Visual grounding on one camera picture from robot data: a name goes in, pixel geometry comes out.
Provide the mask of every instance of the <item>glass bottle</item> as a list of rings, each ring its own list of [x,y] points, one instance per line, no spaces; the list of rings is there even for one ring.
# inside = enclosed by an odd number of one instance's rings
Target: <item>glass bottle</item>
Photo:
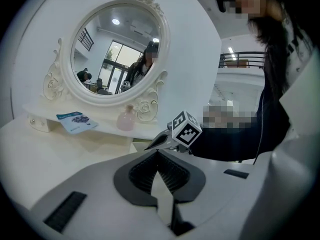
[[[122,131],[132,131],[135,125],[135,114],[133,112],[134,106],[127,105],[125,107],[125,112],[122,112],[117,121],[116,127]]]

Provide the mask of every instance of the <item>person reflected in mirror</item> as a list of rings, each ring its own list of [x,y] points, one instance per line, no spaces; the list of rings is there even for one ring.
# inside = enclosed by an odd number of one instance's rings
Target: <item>person reflected in mirror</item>
[[[92,78],[92,75],[85,70],[82,70],[76,74],[81,83],[84,83],[85,81],[90,80]]]
[[[131,88],[137,85],[147,75],[158,57],[158,49],[159,43],[150,41],[143,55],[128,69],[125,81],[130,83]]]

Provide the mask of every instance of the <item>vanity table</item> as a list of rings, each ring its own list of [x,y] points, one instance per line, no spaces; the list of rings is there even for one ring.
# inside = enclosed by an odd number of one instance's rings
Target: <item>vanity table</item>
[[[26,119],[24,114],[0,129],[0,176],[8,196],[27,209],[79,170],[136,152],[131,137],[90,130],[71,135],[61,124],[41,132]]]

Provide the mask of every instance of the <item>white mirror frame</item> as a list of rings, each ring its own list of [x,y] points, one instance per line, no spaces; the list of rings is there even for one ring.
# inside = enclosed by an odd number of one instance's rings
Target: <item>white mirror frame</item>
[[[134,5],[142,7],[150,12],[157,20],[160,26],[161,40],[159,44],[158,58],[153,63],[149,73],[143,81],[134,86],[130,91],[119,93],[117,95],[99,95],[89,91],[82,84],[79,84],[74,75],[74,51],[76,39],[79,36],[86,23],[90,22],[97,14],[111,6],[115,5]],[[142,121],[152,120],[158,111],[158,84],[163,84],[163,77],[167,75],[165,70],[166,60],[170,47],[170,29],[164,13],[155,0],[110,0],[92,11],[90,11],[79,24],[71,36],[59,39],[60,50],[54,51],[56,59],[51,65],[43,83],[43,94],[51,101],[70,99],[70,95],[77,99],[97,107],[114,107],[125,104],[133,104],[137,111],[137,116]],[[145,102],[143,96],[150,95],[151,100]],[[155,115],[143,117],[138,113],[149,113],[149,105],[156,103]]]

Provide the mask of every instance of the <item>railing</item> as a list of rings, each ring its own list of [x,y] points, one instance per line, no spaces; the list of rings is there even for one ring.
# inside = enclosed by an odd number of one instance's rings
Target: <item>railing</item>
[[[88,50],[88,52],[90,52],[91,47],[94,44],[94,41],[92,40],[86,28],[82,30],[78,40],[81,44],[83,44],[83,46]]]
[[[265,54],[265,52],[261,51],[223,53],[220,55],[219,68],[258,67],[259,69],[263,69]]]

